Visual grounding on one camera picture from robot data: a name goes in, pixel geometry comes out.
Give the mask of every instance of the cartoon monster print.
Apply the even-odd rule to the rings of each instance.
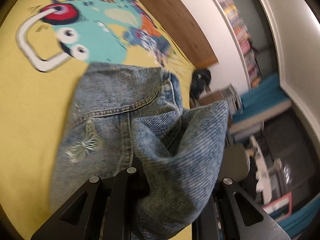
[[[129,46],[151,51],[162,64],[160,40],[168,41],[156,30],[150,17],[135,0],[52,0],[52,4],[26,20],[17,31],[17,43],[31,64],[41,72],[53,70],[71,57],[87,62],[121,64]],[[26,33],[37,21],[49,23],[63,52],[48,60],[38,57],[26,40]],[[108,24],[127,31],[117,36]]]

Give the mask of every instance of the wooden headboard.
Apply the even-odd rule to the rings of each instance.
[[[196,69],[217,63],[207,38],[180,0],[140,0]]]

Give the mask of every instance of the red object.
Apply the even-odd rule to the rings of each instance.
[[[55,24],[57,24],[57,22],[60,22],[60,21],[61,21],[61,24],[64,24],[65,21],[69,22],[70,20],[73,20],[73,19],[75,19],[76,21],[79,17],[78,10],[72,4],[69,4],[69,3],[50,4],[42,8],[40,12],[43,12],[50,8],[56,8],[58,10],[44,17],[43,20],[51,24],[54,24],[52,23],[52,21],[55,22]]]
[[[274,207],[274,211],[273,211],[273,212],[275,212],[275,211],[278,210],[278,208],[276,208],[276,205],[278,204],[278,202],[280,202],[280,201],[282,201],[282,200],[285,200],[285,199],[288,199],[288,200],[289,200],[289,201],[288,201],[288,202],[289,202],[289,203],[288,203],[288,205],[289,205],[289,210],[288,210],[288,213],[287,213],[287,214],[283,214],[282,216],[280,216],[279,218],[276,219],[276,222],[277,222],[277,223],[278,223],[279,221],[287,218],[287,217],[290,217],[291,214],[292,214],[292,192],[290,191],[289,193],[283,195],[282,197],[276,199],[275,201],[273,201],[273,202],[271,202],[271,203],[263,206],[263,209],[264,209],[264,210],[266,210],[266,209],[269,208],[269,207]]]

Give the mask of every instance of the red circle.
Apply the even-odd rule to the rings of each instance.
[[[47,9],[58,7],[60,10],[54,13],[47,15],[45,18],[48,20],[56,20],[56,21],[65,21],[69,19],[73,19],[78,16],[77,9],[69,4],[69,3],[54,3],[47,5],[46,7],[42,8],[40,12],[43,12]]]

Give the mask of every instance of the black backpack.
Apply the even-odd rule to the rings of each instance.
[[[190,86],[190,98],[198,99],[199,95],[209,86],[211,81],[211,73],[209,69],[195,70],[192,74],[192,82]]]

